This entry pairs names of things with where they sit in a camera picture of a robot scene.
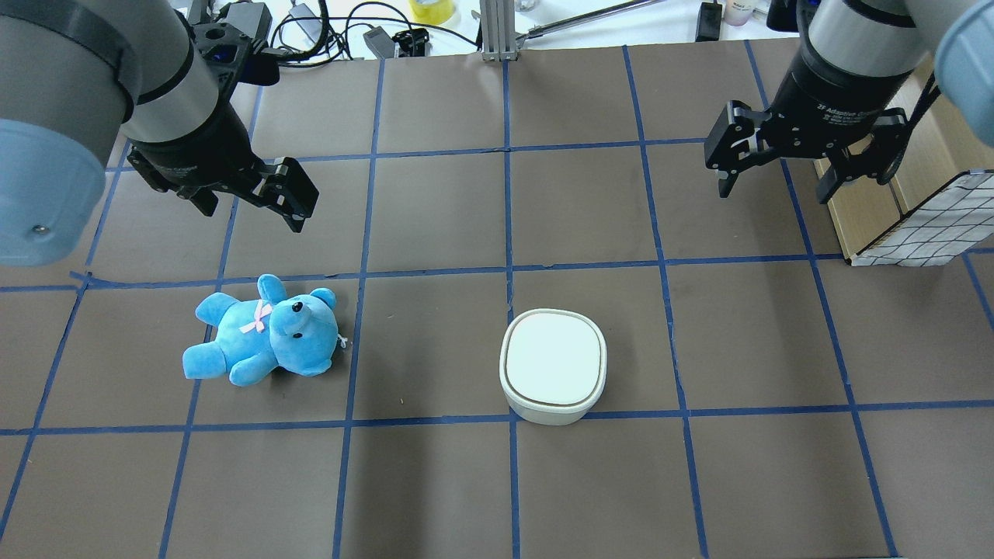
container lid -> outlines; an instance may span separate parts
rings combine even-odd
[[[553,309],[529,311],[508,332],[508,384],[522,397],[543,404],[582,402],[603,374],[601,340],[584,316]]]

metal stand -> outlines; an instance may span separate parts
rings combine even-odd
[[[514,0],[480,0],[480,33],[484,62],[518,60]]]
[[[577,25],[596,21],[607,16],[657,4],[665,0],[630,0],[615,6],[601,8],[565,20],[533,27],[528,33],[516,34],[514,31],[514,1],[513,0],[480,0],[480,33],[483,36],[483,60],[487,62],[517,60],[518,51],[525,46],[525,41],[537,39],[576,27]]]

white table surface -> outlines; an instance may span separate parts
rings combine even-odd
[[[477,22],[471,15],[472,10],[479,11],[476,0],[453,0],[456,12],[443,27],[465,35],[469,39],[476,38]],[[531,11],[516,14],[516,28],[519,33],[542,24],[552,23],[581,13],[599,8],[612,6],[622,0],[539,0],[538,5]],[[275,27],[286,16],[291,4],[289,0],[264,0],[269,6]],[[317,14],[317,2],[306,0],[311,10]],[[411,7],[408,0],[387,0],[387,3],[400,8],[408,16]],[[345,17],[357,1],[339,2],[331,0],[328,7],[331,16]],[[525,49],[577,49],[592,47],[616,47],[620,45],[644,45],[654,43],[690,43],[694,41],[697,28],[697,13],[701,0],[667,0],[658,4],[644,6],[630,12],[617,14],[595,22],[550,34],[534,39],[525,45]],[[356,16],[398,17],[395,12],[382,6],[365,6]],[[765,16],[759,12],[741,27],[722,24],[722,40],[766,39],[773,37],[796,37],[793,33],[777,33],[766,29]],[[404,24],[391,22],[370,22],[381,25],[393,35],[404,29]],[[333,22],[336,29],[341,29],[343,22]],[[300,48],[309,46],[309,41],[294,25],[286,26],[284,38],[287,43]],[[353,29],[350,34],[352,54],[355,58],[374,58],[366,48],[362,38],[363,29]],[[430,31],[429,54],[456,55],[474,52],[472,46],[463,41],[439,31]]]

blue teddy bear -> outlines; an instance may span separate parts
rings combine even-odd
[[[183,353],[188,379],[230,373],[232,384],[248,386],[276,367],[312,377],[331,367],[340,338],[335,321],[335,293],[320,287],[287,297],[282,281],[265,274],[257,282],[259,300],[239,301],[214,293],[197,305],[197,318],[215,326],[214,341]]]

pink ribbon bow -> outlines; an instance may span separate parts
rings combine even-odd
[[[263,305],[262,300],[260,299],[259,302],[255,305],[255,320],[249,322],[245,326],[242,326],[241,328],[239,328],[239,330],[242,331],[242,334],[248,334],[253,330],[255,330],[256,332],[262,332],[263,330],[265,330],[265,324],[262,323],[262,318],[264,316],[269,316],[271,314],[272,314],[272,305],[269,303]]]

